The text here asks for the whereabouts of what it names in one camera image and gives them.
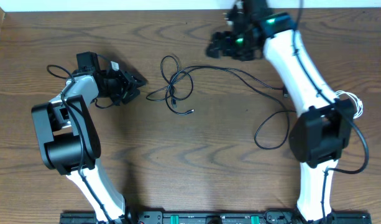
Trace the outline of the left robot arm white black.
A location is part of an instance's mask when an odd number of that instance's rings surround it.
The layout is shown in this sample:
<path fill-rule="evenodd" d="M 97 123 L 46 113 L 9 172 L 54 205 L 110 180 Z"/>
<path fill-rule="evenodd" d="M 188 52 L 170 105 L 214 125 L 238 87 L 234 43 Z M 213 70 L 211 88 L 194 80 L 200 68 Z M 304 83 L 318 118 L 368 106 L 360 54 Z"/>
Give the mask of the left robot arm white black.
<path fill-rule="evenodd" d="M 76 55 L 78 67 L 68 73 L 62 91 L 31 109 L 40 155 L 45 166 L 71 180 L 95 211 L 96 223 L 138 223 L 101 164 L 101 143 L 88 110 L 99 98 L 113 106 L 128 104 L 147 81 L 142 75 L 108 61 L 102 69 L 94 52 Z"/>

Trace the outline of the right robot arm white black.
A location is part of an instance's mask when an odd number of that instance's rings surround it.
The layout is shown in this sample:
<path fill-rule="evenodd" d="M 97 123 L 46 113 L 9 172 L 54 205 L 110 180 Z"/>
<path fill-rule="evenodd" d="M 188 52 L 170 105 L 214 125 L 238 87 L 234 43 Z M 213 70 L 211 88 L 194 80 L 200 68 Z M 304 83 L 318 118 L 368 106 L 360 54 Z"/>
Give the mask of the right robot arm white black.
<path fill-rule="evenodd" d="M 276 69 L 297 115 L 288 140 L 301 170 L 298 218 L 329 220 L 333 174 L 351 135 L 352 102 L 340 100 L 322 78 L 303 44 L 299 20 L 289 13 L 276 14 L 265 1 L 236 1 L 226 21 L 232 29 L 212 36 L 207 56 L 251 61 L 260 51 Z"/>

